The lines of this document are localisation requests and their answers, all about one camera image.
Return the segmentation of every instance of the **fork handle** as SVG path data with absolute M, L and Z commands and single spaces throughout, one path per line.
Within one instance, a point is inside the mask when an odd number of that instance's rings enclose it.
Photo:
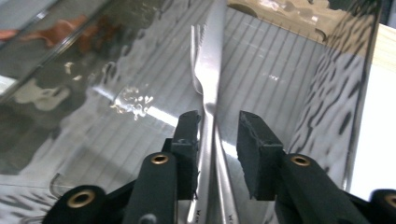
M 215 118 L 205 108 L 202 136 L 198 154 L 198 179 L 195 199 L 191 201 L 187 223 L 206 223 L 207 207 L 210 190 L 210 175 L 212 170 L 212 146 Z
M 225 152 L 221 144 L 218 125 L 215 127 L 215 146 L 216 178 L 218 180 L 221 220 L 223 224 L 239 224 L 239 216 L 233 196 L 233 186 L 230 181 L 230 174 L 225 159 Z

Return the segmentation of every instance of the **bolt hole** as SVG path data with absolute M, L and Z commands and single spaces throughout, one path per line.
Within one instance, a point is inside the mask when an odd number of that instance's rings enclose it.
M 387 201 L 388 204 L 390 204 L 392 207 L 396 208 L 396 194 L 388 194 L 385 197 L 385 200 Z
M 291 161 L 300 166 L 308 166 L 311 163 L 308 159 L 302 156 L 294 156 L 291 158 Z
M 164 164 L 169 160 L 169 158 L 165 155 L 157 155 L 151 158 L 151 162 L 154 164 Z
M 84 189 L 73 195 L 68 201 L 67 205 L 72 208 L 83 207 L 93 201 L 95 193 L 90 189 Z

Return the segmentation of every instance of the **metal fork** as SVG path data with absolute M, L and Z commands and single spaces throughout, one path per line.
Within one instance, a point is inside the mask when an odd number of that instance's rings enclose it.
M 198 158 L 200 173 L 197 200 L 191 203 L 189 223 L 206 223 L 213 146 L 216 150 L 216 178 L 222 223 L 239 223 L 219 127 L 215 122 L 226 7 L 226 0 L 216 0 L 209 11 L 204 29 L 200 25 L 191 27 L 192 83 L 195 90 L 203 95 L 204 125 Z

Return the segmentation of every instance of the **brass screw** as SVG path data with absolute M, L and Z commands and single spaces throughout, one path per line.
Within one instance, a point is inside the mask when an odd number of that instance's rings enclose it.
M 151 162 L 154 164 L 157 164 L 157 165 L 164 164 L 168 161 L 169 161 L 169 158 L 167 156 L 161 155 L 161 154 L 151 158 Z
M 299 166 L 309 166 L 311 164 L 311 161 L 307 160 L 306 158 L 302 156 L 293 156 L 291 158 L 291 161 L 296 163 Z
M 396 208 L 396 194 L 388 194 L 387 196 L 385 196 L 385 200 L 388 204 L 390 204 L 390 206 Z
M 95 193 L 90 189 L 84 189 L 71 197 L 67 201 L 67 205 L 72 208 L 83 207 L 93 201 Z

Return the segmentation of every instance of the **white surface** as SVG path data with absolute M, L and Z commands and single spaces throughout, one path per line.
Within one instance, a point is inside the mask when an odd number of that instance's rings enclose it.
M 350 192 L 396 189 L 396 72 L 372 65 Z

